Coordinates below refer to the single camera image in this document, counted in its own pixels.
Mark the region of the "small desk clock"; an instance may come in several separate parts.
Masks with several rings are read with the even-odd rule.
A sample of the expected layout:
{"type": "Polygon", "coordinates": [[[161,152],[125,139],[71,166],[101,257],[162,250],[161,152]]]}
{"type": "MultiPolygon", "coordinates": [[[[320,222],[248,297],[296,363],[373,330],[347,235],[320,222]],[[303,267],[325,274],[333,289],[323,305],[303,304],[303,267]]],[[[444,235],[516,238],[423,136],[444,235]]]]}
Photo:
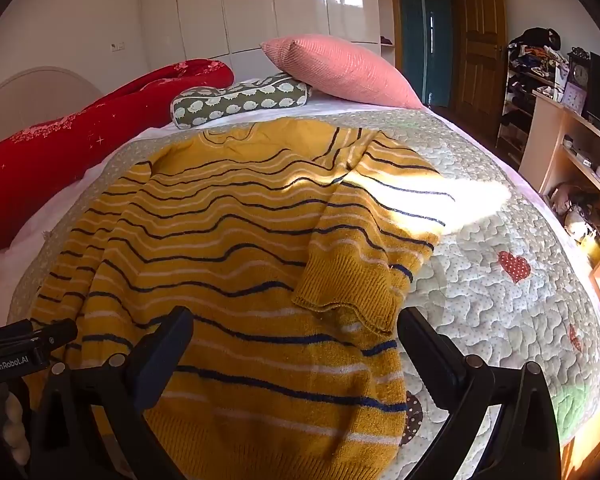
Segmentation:
{"type": "Polygon", "coordinates": [[[580,47],[573,47],[568,55],[569,72],[562,95],[562,105],[581,115],[588,94],[591,55],[580,47]]]}

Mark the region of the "pink textured pillow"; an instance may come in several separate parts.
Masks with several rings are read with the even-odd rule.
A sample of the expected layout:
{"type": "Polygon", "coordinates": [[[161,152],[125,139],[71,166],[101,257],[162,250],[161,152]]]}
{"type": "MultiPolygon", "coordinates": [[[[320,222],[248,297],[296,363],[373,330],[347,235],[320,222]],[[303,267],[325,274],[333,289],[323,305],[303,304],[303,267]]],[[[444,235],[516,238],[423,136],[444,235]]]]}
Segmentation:
{"type": "Polygon", "coordinates": [[[394,66],[350,41],[304,34],[270,39],[261,49],[277,68],[329,96],[404,110],[424,107],[394,66]]]}

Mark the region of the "white glossy wardrobe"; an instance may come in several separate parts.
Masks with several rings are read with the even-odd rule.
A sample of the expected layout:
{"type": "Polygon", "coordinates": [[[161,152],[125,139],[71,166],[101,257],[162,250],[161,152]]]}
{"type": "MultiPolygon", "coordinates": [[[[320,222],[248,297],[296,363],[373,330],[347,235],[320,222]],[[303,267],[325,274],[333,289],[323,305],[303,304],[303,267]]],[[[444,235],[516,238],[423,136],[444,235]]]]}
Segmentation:
{"type": "Polygon", "coordinates": [[[191,58],[225,63],[236,80],[275,73],[266,40],[339,37],[380,53],[379,0],[140,0],[151,68],[191,58]]]}

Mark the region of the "quilted heart pattern bedspread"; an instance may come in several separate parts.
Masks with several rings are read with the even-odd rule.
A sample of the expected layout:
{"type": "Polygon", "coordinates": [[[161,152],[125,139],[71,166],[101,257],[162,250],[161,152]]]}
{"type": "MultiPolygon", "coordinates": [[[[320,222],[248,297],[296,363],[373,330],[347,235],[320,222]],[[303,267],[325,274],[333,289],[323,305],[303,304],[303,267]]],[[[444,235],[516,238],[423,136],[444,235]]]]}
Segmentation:
{"type": "MultiPolygon", "coordinates": [[[[406,308],[419,310],[464,356],[475,354],[493,367],[519,370],[529,361],[538,363],[562,447],[582,417],[591,413],[590,400],[600,397],[600,311],[593,306],[547,216],[485,154],[428,112],[389,110],[340,119],[277,119],[284,118],[383,132],[414,150],[445,178],[454,207],[434,252],[415,275],[398,317],[406,308]]],[[[134,165],[195,134],[145,153],[134,165]]],[[[12,320],[34,318],[35,296],[70,230],[88,206],[133,166],[117,179],[94,182],[54,227],[12,296],[12,320]]],[[[404,350],[398,318],[396,343],[406,393],[405,427],[396,456],[375,479],[411,479],[408,475],[449,416],[436,407],[404,350]]],[[[38,373],[31,379],[38,407],[49,374],[38,373]]],[[[452,479],[475,479],[472,475],[499,411],[497,406],[488,408],[452,479]]]]}

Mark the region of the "green sheep pattern bolster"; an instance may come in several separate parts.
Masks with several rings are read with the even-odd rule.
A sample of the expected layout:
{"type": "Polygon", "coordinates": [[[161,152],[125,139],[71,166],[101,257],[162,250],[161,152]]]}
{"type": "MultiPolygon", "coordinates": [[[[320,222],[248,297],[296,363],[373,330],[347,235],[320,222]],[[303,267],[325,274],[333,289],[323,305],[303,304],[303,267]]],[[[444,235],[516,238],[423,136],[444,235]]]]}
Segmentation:
{"type": "Polygon", "coordinates": [[[217,119],[255,110],[306,105],[312,88],[286,73],[252,78],[226,88],[194,87],[181,92],[170,105],[175,127],[189,129],[217,119]]]}

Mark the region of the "brown wooden door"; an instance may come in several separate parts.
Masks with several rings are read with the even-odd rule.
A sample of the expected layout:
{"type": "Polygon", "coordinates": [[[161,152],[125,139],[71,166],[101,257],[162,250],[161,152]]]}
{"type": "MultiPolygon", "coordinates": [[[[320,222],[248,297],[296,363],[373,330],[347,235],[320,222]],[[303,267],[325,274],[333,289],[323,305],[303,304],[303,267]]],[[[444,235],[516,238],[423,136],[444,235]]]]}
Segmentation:
{"type": "Polygon", "coordinates": [[[494,140],[504,104],[505,0],[455,0],[455,9],[454,110],[475,133],[494,140]]]}

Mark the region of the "yellow striped knit sweater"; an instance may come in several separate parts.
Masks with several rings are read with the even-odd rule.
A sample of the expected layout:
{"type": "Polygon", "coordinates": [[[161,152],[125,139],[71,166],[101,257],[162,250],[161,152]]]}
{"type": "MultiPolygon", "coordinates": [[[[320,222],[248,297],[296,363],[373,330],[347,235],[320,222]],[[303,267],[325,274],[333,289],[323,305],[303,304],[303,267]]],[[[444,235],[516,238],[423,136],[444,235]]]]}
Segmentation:
{"type": "Polygon", "coordinates": [[[396,318],[455,200],[380,131],[277,119],[138,162],[70,230],[32,304],[72,365],[176,307],[193,339],[147,416],[193,479],[375,479],[406,393],[396,318]]]}

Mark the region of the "beige wooden desk shelf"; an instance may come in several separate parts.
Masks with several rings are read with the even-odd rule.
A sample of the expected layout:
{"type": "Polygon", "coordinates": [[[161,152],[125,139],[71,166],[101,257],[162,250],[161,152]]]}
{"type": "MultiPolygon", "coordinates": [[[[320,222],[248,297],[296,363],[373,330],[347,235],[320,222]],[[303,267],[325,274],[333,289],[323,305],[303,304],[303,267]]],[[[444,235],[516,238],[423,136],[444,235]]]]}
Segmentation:
{"type": "Polygon", "coordinates": [[[519,173],[577,244],[600,298],[600,129],[544,94],[534,96],[519,173]]]}

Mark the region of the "red patterned blanket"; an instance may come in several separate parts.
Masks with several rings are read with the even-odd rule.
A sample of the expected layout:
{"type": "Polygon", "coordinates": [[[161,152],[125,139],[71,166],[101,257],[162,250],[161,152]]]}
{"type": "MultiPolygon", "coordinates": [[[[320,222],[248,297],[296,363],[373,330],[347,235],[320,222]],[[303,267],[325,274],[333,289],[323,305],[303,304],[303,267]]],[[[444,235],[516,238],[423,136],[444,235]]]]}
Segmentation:
{"type": "Polygon", "coordinates": [[[0,142],[0,250],[58,192],[148,128],[171,121],[170,104],[194,87],[225,88],[230,66],[195,58],[164,66],[77,113],[25,128],[0,142]]]}

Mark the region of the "white round headboard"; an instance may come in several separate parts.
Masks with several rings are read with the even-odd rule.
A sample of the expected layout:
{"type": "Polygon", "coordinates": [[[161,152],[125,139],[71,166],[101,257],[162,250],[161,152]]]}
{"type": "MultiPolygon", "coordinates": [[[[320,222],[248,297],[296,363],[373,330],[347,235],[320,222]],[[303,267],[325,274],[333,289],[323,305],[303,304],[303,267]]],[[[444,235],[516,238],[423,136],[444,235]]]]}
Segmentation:
{"type": "Polygon", "coordinates": [[[99,88],[71,70],[23,70],[0,84],[0,142],[22,129],[79,112],[101,97],[99,88]]]}

